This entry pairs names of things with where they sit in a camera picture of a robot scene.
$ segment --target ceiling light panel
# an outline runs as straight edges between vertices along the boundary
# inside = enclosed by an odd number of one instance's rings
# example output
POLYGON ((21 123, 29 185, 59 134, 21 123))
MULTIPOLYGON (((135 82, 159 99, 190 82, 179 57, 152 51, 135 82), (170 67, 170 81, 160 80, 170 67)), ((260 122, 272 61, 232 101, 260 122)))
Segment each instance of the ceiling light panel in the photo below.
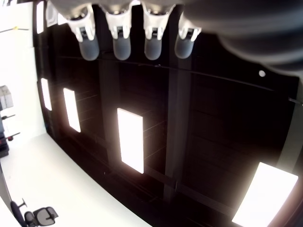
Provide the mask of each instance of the ceiling light panel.
POLYGON ((267 227, 297 180, 298 176, 260 162, 232 221, 243 227, 267 227))
POLYGON ((68 122, 74 130, 76 130, 77 132, 81 132, 79 118, 78 118, 77 105, 76 105, 75 92, 72 90, 69 90, 67 88, 64 88, 63 92, 64 92, 64 99, 65 99, 65 106, 66 106, 68 122))
POLYGON ((117 113, 122 161, 143 174, 143 117, 120 108, 117 113))
POLYGON ((51 103, 51 98, 50 98, 50 95, 49 95, 49 88, 48 88, 47 79, 42 78, 41 79, 41 85, 42 85, 44 105, 48 110, 52 110, 52 103, 51 103))

